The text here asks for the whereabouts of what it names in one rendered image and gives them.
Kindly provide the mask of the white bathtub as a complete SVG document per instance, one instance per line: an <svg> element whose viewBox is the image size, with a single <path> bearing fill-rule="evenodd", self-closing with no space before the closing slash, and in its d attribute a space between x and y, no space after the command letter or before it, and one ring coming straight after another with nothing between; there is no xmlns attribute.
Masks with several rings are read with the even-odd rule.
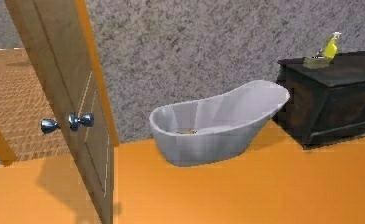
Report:
<svg viewBox="0 0 365 224"><path fill-rule="evenodd" d="M149 123L166 161L179 167L209 164L244 153L289 98L285 87L254 80L213 97L160 106Z"/></svg>

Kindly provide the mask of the silver round door knob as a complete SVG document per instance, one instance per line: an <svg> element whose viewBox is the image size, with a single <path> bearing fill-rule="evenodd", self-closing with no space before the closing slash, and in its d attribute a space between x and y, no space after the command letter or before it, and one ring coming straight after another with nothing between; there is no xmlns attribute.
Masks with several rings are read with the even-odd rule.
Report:
<svg viewBox="0 0 365 224"><path fill-rule="evenodd" d="M52 119L42 119L40 128L43 134L50 134L60 128L59 123Z"/></svg>
<svg viewBox="0 0 365 224"><path fill-rule="evenodd" d="M78 117L75 113L71 113L68 115L68 123L70 130L76 132L80 126L93 127L94 116L92 113L86 113Z"/></svg>

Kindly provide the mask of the brown wooden room door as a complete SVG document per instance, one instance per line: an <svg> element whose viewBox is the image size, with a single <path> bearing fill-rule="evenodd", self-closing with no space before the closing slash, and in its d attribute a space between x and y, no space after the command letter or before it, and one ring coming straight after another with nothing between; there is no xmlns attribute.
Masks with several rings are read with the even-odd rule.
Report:
<svg viewBox="0 0 365 224"><path fill-rule="evenodd" d="M77 0L4 0L101 224L113 224L114 153ZM70 130L68 115L94 116Z"/></svg>

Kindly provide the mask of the olive green box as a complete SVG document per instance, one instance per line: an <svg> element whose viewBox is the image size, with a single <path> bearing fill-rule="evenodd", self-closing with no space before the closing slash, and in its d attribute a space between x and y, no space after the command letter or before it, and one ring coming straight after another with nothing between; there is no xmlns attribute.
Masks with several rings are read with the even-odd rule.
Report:
<svg viewBox="0 0 365 224"><path fill-rule="evenodd" d="M304 57L303 66L308 69L321 69L329 66L331 62L327 57Z"/></svg>

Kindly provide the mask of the black wooden cabinet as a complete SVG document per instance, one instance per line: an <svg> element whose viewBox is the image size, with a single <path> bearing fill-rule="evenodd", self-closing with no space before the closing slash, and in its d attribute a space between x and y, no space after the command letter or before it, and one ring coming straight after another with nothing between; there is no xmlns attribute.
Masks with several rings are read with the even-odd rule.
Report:
<svg viewBox="0 0 365 224"><path fill-rule="evenodd" d="M365 51L339 53L324 68L282 59L276 83L289 101L273 121L304 149L365 136Z"/></svg>

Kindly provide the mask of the yellow spray bottle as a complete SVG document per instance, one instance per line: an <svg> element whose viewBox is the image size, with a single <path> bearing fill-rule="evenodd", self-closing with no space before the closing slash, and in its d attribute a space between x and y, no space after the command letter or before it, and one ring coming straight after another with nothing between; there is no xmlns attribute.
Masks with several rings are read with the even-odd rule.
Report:
<svg viewBox="0 0 365 224"><path fill-rule="evenodd" d="M341 36L340 32L334 32L332 34L332 37L330 38L330 40L327 42L322 55L326 58L329 59L333 59L335 57L335 55L338 52L338 46L337 46L337 41L339 40Z"/></svg>

